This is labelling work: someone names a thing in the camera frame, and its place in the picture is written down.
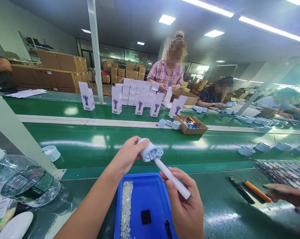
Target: ceiling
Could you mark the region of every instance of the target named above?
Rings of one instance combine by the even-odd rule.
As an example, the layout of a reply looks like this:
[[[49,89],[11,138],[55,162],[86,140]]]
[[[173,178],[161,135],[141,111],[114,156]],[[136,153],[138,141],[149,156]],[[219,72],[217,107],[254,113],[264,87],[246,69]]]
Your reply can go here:
[[[91,40],[86,0],[10,0],[76,38]],[[246,25],[239,15],[300,36],[300,6],[286,0],[204,0],[237,13],[232,18],[209,12],[181,0],[96,0],[100,43],[158,54],[166,36],[183,30],[187,60],[210,65],[269,61],[300,56],[300,42]],[[159,23],[162,14],[176,20]],[[211,30],[225,32],[210,38]]]

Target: worker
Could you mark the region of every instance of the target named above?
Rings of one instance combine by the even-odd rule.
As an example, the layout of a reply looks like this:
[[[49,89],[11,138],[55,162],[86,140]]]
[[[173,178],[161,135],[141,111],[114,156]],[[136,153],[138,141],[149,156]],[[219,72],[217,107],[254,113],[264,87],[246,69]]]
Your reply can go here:
[[[16,84],[14,83],[10,72],[12,68],[9,60],[7,59],[6,53],[0,45],[0,88],[1,91],[15,92],[17,90]]]
[[[156,62],[148,74],[148,81],[160,85],[158,92],[166,93],[166,87],[171,86],[172,90],[178,90],[183,84],[182,63],[186,56],[186,42],[184,33],[178,31],[175,39],[169,44],[166,52],[166,59]]]
[[[272,96],[267,96],[253,102],[254,106],[262,106],[275,110],[290,111],[300,116],[300,109],[293,106],[293,104],[299,103],[300,93],[295,89],[286,87],[277,92],[274,92]],[[288,113],[278,113],[280,116],[291,119],[292,115]]]
[[[59,230],[54,239],[97,238],[122,177],[131,169],[137,159],[141,159],[138,153],[145,149],[150,142],[149,139],[146,139],[137,144],[139,140],[141,140],[140,137],[134,136],[123,144],[85,199]],[[183,181],[191,193],[188,200],[180,199],[174,182],[168,180],[160,172],[170,198],[171,215],[176,234],[179,239],[203,239],[204,210],[197,185],[182,170],[178,168],[169,169],[176,178]]]
[[[196,105],[201,107],[216,107],[224,109],[226,108],[226,105],[222,103],[223,96],[226,93],[231,92],[233,92],[233,77],[227,76],[215,81],[213,85],[204,88],[198,94],[200,99]]]

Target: blue component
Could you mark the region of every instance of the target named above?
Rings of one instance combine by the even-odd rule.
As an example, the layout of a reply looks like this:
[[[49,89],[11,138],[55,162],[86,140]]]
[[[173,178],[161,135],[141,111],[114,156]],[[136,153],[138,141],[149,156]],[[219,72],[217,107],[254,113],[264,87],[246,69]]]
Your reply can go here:
[[[130,216],[131,238],[168,238],[165,229],[167,220],[172,238],[177,239],[171,217],[170,199],[158,173],[128,174],[122,178],[118,187],[114,239],[120,239],[122,188],[125,181],[133,182]],[[150,210],[151,223],[143,225],[141,212],[145,210]]]

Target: hair bun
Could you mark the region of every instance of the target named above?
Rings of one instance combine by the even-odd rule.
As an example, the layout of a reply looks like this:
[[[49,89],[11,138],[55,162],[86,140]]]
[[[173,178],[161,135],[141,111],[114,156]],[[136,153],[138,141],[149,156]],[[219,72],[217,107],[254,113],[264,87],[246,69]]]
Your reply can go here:
[[[177,31],[175,33],[175,38],[181,38],[181,39],[183,39],[184,38],[184,32],[183,31]]]

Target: workbench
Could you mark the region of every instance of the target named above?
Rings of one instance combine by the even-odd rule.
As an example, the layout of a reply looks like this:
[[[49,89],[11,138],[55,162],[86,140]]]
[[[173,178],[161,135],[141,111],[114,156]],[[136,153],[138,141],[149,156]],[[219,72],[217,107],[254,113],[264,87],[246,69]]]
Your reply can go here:
[[[108,103],[96,105],[96,109],[89,112],[83,110],[81,101],[76,98],[79,95],[51,95],[53,97],[48,94],[32,99],[4,99],[18,115],[101,119],[105,122],[169,120],[168,110],[161,109],[159,116],[153,118],[148,109],[144,109],[142,116],[137,116],[135,107],[124,107],[120,115],[115,115]],[[62,200],[54,200],[34,210],[34,222],[24,238],[53,238],[122,144],[134,135],[149,138],[164,150],[162,161],[167,166],[178,167],[196,180],[205,210],[206,238],[300,238],[300,215],[294,212],[293,205],[282,201],[251,206],[228,180],[234,175],[264,191],[261,185],[272,182],[272,179],[254,168],[257,167],[255,162],[237,150],[244,145],[253,147],[259,142],[300,144],[300,129],[288,125],[269,133],[253,132],[257,125],[238,121],[233,116],[198,114],[190,110],[183,109],[181,115],[193,115],[205,125],[235,130],[215,129],[204,135],[184,135],[180,130],[159,128],[24,123],[41,147],[55,145],[60,151],[62,158],[54,164],[59,169],[67,169],[62,184],[69,193],[67,203],[62,206],[59,205]],[[300,160],[297,151],[281,152],[276,148],[265,153],[257,152],[252,157]],[[157,166],[139,160],[129,173],[148,172],[158,172]],[[115,207],[116,196],[98,238],[113,238]]]

